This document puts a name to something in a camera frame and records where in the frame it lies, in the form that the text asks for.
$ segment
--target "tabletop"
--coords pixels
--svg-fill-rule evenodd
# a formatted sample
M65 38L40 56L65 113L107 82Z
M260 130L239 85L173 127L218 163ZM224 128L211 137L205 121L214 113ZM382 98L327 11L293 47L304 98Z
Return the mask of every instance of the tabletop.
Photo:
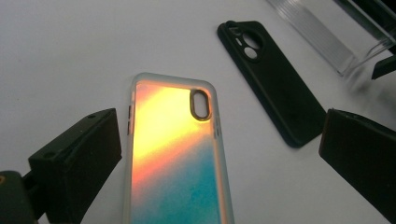
M284 143L217 27L259 21L325 110L357 113L393 130L396 76L339 77L265 0L0 5L0 170L26 174L29 156L53 138L86 115L117 109L123 159L82 223L122 221L130 91L142 72L216 88L235 223L388 223L319 156L320 136L300 149Z

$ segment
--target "clear plastic container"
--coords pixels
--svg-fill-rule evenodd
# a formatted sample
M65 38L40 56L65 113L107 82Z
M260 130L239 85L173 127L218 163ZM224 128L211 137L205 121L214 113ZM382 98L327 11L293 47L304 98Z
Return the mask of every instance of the clear plastic container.
M380 0L267 0L341 75L396 44L396 15Z

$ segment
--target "black phone case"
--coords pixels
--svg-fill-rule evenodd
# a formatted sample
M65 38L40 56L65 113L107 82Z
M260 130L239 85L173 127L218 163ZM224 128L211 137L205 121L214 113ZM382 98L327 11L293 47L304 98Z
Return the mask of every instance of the black phone case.
M244 34L260 47L251 48ZM218 35L290 147L302 147L321 134L326 112L259 22L227 21ZM247 56L246 49L257 57Z

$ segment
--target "iridescent phone case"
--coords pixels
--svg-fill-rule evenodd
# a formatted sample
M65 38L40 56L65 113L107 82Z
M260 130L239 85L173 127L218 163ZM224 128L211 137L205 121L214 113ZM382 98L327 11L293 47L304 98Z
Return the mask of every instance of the iridescent phone case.
M194 94L207 112L194 111ZM139 74L133 82L126 223L233 223L216 92L208 82Z

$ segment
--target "oval camera cutout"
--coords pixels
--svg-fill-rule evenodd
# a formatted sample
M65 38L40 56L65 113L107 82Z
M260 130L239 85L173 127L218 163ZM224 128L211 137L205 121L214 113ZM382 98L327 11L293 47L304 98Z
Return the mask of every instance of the oval camera cutout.
M198 120L209 119L209 97L206 92L200 90L191 91L191 113Z

